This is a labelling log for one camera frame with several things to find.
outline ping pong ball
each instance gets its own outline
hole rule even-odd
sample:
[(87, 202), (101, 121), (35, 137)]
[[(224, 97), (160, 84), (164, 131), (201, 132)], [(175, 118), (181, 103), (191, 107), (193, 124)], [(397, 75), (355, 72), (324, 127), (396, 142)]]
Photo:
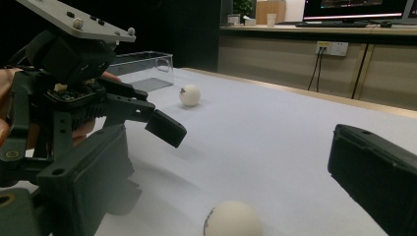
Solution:
[(238, 201), (219, 204), (205, 221), (204, 236), (262, 236), (263, 228), (257, 213)]
[(200, 90), (193, 85), (183, 86), (180, 90), (180, 100), (186, 106), (195, 106), (200, 101)]

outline electrical socket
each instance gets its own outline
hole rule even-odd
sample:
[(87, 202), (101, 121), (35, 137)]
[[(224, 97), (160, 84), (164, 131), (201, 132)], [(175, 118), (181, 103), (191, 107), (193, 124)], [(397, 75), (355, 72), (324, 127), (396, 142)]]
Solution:
[(347, 42), (332, 42), (331, 43), (330, 55), (346, 56), (348, 45), (349, 45), (349, 43), (347, 43)]
[(330, 55), (331, 51), (331, 42), (330, 41), (318, 41), (316, 46), (316, 54), (323, 52), (324, 55)]

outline white table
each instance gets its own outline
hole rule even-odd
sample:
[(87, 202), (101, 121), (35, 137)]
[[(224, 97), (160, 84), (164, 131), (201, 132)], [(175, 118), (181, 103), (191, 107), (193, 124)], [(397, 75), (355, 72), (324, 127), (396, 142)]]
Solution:
[[(187, 70), (174, 75), (175, 85), (151, 91), (149, 101), (188, 134), (174, 148), (145, 124), (126, 123), (132, 179), (143, 194), (129, 215), (106, 215), (96, 235), (203, 236), (210, 210), (228, 200), (252, 206), (265, 236), (386, 235), (330, 177), (332, 131), (356, 126), (417, 153), (416, 112)], [(196, 107), (178, 98), (186, 84), (201, 89)]]

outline monitor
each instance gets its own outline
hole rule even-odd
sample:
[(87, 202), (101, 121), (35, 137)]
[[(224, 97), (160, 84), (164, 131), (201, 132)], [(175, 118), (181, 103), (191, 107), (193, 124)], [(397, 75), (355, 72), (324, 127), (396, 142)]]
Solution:
[(411, 6), (411, 8), (408, 11), (408, 18), (409, 19), (417, 19), (417, 0), (414, 0), (410, 6)]
[(400, 19), (407, 0), (305, 0), (304, 22)]

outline transparent container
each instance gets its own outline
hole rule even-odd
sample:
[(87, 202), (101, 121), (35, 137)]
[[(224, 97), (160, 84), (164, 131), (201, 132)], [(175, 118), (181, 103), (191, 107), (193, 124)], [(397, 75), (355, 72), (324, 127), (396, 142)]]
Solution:
[(174, 84), (172, 54), (144, 51), (118, 55), (107, 71), (131, 84), (150, 91)]

